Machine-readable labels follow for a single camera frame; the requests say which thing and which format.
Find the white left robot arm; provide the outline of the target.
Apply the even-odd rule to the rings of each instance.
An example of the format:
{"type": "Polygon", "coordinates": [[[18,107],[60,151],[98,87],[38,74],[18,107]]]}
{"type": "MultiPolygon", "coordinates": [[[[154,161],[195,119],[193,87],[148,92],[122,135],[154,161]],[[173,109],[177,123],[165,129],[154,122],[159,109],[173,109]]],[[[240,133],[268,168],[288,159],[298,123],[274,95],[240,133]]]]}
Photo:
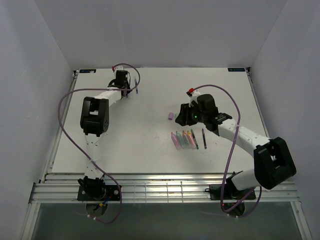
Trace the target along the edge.
{"type": "Polygon", "coordinates": [[[100,200],[106,195],[106,187],[99,183],[104,173],[97,168],[97,165],[102,159],[101,143],[109,128],[109,108],[130,93],[130,73],[123,66],[117,66],[113,72],[115,79],[110,81],[107,91],[94,97],[84,98],[80,117],[80,127],[84,132],[86,142],[86,153],[90,160],[86,164],[84,178],[79,182],[82,185],[93,182],[88,193],[95,200],[100,200]]]}

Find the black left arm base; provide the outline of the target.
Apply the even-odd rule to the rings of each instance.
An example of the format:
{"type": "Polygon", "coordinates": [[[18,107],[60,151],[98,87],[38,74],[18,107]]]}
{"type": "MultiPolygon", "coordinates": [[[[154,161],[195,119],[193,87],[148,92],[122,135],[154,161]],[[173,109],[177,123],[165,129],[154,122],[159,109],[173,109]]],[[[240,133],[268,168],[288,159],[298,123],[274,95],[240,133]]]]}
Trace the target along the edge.
{"type": "Polygon", "coordinates": [[[119,201],[120,191],[116,185],[107,185],[103,178],[79,178],[78,201],[119,201]]]}

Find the pink highlighter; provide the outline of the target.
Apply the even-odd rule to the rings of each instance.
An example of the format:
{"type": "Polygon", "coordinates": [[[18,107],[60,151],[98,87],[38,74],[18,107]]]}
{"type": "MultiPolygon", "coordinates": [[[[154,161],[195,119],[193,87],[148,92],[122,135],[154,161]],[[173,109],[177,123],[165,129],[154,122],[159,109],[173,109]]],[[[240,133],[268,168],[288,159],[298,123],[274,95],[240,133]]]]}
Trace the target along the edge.
{"type": "Polygon", "coordinates": [[[177,150],[182,148],[177,136],[173,132],[171,132],[171,140],[177,150]]]}

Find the blue ink pen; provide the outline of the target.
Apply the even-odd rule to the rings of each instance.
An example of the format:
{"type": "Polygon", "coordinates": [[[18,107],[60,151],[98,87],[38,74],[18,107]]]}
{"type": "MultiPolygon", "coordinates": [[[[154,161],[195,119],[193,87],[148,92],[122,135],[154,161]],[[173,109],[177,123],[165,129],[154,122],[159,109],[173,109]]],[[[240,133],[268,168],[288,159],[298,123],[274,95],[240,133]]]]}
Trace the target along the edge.
{"type": "Polygon", "coordinates": [[[138,88],[139,81],[136,77],[134,77],[134,83],[135,83],[135,92],[136,92],[136,94],[139,94],[139,88],[138,88]]]}

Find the yellow orange highlighter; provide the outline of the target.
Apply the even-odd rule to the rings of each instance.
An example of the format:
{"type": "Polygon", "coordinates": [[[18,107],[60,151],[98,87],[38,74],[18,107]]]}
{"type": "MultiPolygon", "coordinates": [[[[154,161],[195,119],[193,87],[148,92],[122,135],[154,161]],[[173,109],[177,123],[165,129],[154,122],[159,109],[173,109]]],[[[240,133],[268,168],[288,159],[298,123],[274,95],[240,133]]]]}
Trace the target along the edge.
{"type": "Polygon", "coordinates": [[[190,143],[190,146],[192,149],[196,149],[197,146],[196,146],[196,143],[194,141],[194,138],[193,138],[193,135],[190,131],[187,131],[187,137],[188,137],[188,141],[190,143]]]}

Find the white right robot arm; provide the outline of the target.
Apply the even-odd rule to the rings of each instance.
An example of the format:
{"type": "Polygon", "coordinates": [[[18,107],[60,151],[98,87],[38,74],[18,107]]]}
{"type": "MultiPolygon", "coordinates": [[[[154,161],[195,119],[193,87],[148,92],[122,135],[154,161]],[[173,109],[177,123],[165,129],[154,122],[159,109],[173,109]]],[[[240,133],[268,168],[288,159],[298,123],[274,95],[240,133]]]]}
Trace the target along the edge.
{"type": "Polygon", "coordinates": [[[281,137],[268,138],[240,126],[230,115],[219,112],[210,94],[188,94],[189,103],[180,106],[175,122],[181,126],[197,123],[219,137],[231,141],[253,158],[253,169],[234,173],[224,181],[226,194],[237,199],[244,190],[273,189],[297,173],[288,145],[281,137]]]}

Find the purple ink pen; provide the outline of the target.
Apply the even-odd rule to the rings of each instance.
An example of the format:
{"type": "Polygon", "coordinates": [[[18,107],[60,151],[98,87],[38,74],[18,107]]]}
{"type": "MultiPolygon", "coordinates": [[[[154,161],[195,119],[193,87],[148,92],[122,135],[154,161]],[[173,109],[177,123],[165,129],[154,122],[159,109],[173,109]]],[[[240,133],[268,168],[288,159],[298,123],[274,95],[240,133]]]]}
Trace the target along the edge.
{"type": "Polygon", "coordinates": [[[203,140],[203,147],[206,150],[207,149],[207,141],[206,141],[205,130],[203,128],[201,129],[201,134],[202,134],[202,140],[203,140]]]}

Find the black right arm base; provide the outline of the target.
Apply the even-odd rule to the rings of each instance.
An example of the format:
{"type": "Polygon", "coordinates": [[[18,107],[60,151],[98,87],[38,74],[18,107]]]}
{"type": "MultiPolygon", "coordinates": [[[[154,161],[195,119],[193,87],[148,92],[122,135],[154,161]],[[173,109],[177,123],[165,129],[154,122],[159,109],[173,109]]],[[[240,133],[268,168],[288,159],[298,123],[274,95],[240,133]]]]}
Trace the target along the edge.
{"type": "MultiPolygon", "coordinates": [[[[246,194],[251,192],[251,188],[246,188],[244,190],[237,190],[234,184],[232,183],[232,178],[236,175],[238,175],[240,172],[233,172],[231,176],[226,178],[225,184],[224,184],[224,192],[223,192],[223,199],[224,200],[240,200],[242,199],[246,194]]],[[[207,187],[204,192],[210,194],[211,200],[219,200],[221,198],[221,190],[222,185],[221,184],[210,184],[209,187],[207,187]]]]}

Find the green ink pen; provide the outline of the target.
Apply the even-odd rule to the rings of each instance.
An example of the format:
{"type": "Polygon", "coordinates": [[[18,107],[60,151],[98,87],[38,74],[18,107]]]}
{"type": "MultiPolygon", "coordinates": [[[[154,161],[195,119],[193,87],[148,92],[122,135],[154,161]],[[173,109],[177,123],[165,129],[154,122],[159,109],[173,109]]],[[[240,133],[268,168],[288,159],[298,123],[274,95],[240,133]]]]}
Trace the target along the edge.
{"type": "Polygon", "coordinates": [[[195,133],[194,133],[193,129],[191,129],[191,135],[193,137],[193,141],[194,141],[194,144],[196,146],[196,149],[198,150],[199,149],[199,145],[198,145],[198,142],[197,142],[197,139],[196,139],[196,136],[195,136],[195,133]]]}

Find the green highlighter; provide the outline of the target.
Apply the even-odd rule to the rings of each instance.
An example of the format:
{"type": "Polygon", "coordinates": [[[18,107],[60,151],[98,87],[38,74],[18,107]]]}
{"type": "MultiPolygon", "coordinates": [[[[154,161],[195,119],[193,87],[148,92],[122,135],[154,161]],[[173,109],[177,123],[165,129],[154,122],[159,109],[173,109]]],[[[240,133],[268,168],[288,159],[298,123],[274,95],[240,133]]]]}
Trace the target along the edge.
{"type": "Polygon", "coordinates": [[[185,140],[182,137],[182,135],[178,131],[176,131],[175,135],[176,135],[176,137],[177,137],[177,139],[178,139],[178,141],[179,141],[179,143],[181,145],[181,148],[182,149],[186,149],[187,145],[186,145],[185,140]]]}

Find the purple highlighter cap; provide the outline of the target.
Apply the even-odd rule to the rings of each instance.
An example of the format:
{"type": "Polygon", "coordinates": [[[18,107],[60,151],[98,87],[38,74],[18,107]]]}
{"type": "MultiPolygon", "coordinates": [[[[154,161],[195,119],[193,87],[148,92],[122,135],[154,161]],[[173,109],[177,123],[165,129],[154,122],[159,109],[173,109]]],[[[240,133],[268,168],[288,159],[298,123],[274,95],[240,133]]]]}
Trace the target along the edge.
{"type": "Polygon", "coordinates": [[[169,121],[172,121],[173,118],[174,118],[174,113],[173,113],[173,112],[170,112],[170,113],[168,114],[168,120],[169,120],[169,121]]]}

